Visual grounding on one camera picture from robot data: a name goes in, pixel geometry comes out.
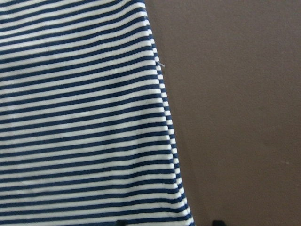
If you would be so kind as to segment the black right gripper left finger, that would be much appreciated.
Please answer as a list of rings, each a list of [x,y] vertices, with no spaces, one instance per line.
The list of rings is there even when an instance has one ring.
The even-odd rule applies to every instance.
[[[127,221],[126,220],[117,220],[116,226],[127,226]]]

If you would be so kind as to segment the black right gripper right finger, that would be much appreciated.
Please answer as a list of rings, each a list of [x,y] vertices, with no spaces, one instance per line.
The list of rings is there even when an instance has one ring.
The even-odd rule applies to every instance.
[[[224,221],[223,220],[213,220],[212,226],[224,226]]]

